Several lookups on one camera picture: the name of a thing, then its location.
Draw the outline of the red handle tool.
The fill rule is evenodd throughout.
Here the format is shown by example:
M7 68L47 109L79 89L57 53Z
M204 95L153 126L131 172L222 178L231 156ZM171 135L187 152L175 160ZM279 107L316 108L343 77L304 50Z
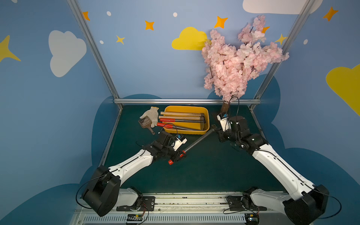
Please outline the red handle tool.
M167 129L178 129L178 130L188 130L188 131L200 131L200 129L194 129L189 127L178 127L172 123L157 123L157 126L167 128Z
M167 119L167 118L161 118L159 119L160 122L183 122L183 123L203 123L205 124L205 120L183 120L183 119Z
M185 150L185 153L187 153L189 150L193 149L196 145L198 145L201 141L206 139L211 134L215 133L218 127L216 125L212 125L211 128L207 131L206 134L202 135L200 138L198 138L196 141L194 141L191 145L189 145Z

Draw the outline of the wooden handle hoe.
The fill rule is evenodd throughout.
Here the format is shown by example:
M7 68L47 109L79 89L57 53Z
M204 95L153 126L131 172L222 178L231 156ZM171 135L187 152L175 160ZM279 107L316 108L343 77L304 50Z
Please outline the wooden handle hoe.
M202 121L202 116L159 116L160 121Z
M162 116L175 116L175 117L200 117L204 116L203 113L187 113L187 112L160 112Z

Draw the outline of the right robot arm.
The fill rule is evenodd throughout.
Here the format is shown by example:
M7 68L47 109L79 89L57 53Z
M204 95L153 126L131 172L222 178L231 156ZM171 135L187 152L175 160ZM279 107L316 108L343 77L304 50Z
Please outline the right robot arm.
M286 215L295 225L310 225L324 219L331 198L328 189L306 179L292 168L260 134L251 133L242 116L217 115L221 128L217 130L221 142L232 141L260 162L285 188L286 193L264 191L252 187L242 193L241 207L254 211L261 207Z

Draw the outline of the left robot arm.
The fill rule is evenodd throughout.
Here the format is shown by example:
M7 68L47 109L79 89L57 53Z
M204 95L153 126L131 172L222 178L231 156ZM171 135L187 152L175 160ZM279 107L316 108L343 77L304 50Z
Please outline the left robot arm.
M158 139L143 145L141 150L127 160L111 167L99 166L91 179L84 183L81 199L85 209L94 210L103 217L112 209L119 211L149 211L143 194L134 187L122 188L131 176L161 158L169 158L170 164L185 155L180 147L187 142L182 134L173 136L166 131L159 133Z

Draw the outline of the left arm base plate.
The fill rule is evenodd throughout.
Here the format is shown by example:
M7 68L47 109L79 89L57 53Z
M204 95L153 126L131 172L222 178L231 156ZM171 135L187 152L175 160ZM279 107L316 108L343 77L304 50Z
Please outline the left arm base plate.
M148 211L154 211L156 198L154 196L140 196L136 199L135 203L131 206L118 206L117 212L139 212L147 209Z

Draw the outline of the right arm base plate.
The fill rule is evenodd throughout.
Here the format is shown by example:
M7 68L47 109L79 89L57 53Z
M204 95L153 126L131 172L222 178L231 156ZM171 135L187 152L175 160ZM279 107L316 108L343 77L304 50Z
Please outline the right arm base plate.
M267 211L266 207L256 206L249 196L227 196L230 211Z

